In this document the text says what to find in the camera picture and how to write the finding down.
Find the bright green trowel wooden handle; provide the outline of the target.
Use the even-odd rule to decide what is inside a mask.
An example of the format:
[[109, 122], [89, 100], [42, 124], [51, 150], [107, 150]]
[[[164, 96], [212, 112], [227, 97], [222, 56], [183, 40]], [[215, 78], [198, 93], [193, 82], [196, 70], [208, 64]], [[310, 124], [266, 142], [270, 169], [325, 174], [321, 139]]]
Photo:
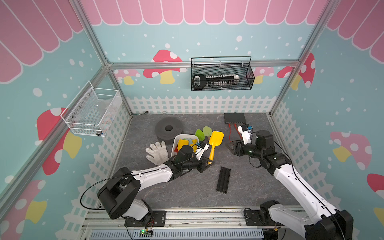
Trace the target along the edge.
[[196, 130], [195, 136], [199, 139], [200, 142], [204, 141], [205, 137], [206, 137], [205, 134], [203, 133], [203, 131], [200, 129]]

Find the yellow plastic shovel blue cap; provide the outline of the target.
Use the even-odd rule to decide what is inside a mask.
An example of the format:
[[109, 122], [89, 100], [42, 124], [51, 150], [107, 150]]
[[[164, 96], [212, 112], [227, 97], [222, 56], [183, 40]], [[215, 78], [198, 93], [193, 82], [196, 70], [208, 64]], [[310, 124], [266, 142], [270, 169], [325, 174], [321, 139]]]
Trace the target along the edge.
[[209, 156], [210, 161], [214, 160], [215, 148], [221, 145], [223, 138], [224, 138], [224, 133], [218, 132], [218, 131], [212, 132], [211, 138], [209, 140], [209, 144], [212, 147], [210, 156]]

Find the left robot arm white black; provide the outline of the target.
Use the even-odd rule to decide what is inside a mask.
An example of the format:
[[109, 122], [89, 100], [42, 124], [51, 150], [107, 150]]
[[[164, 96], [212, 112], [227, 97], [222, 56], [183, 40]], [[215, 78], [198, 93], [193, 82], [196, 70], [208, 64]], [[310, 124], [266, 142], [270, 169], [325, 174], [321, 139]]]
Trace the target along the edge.
[[191, 170], [202, 173], [213, 164], [215, 147], [208, 158], [203, 156], [206, 149], [183, 146], [177, 155], [169, 158], [162, 165], [143, 171], [130, 171], [121, 168], [99, 190], [97, 197], [109, 217], [120, 217], [141, 221], [151, 216], [150, 207], [143, 200], [137, 200], [137, 194], [151, 186], [173, 181]]

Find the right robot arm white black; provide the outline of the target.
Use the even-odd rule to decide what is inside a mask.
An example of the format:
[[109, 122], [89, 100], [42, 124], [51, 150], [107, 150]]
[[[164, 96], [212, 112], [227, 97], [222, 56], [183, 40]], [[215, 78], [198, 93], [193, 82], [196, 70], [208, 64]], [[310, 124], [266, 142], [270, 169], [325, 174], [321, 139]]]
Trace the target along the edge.
[[338, 210], [323, 198], [295, 169], [285, 151], [278, 153], [278, 143], [269, 131], [245, 132], [242, 140], [227, 147], [233, 155], [258, 159], [260, 166], [281, 182], [306, 212], [302, 216], [279, 203], [261, 206], [265, 217], [284, 225], [306, 240], [351, 240], [354, 219], [346, 210]]

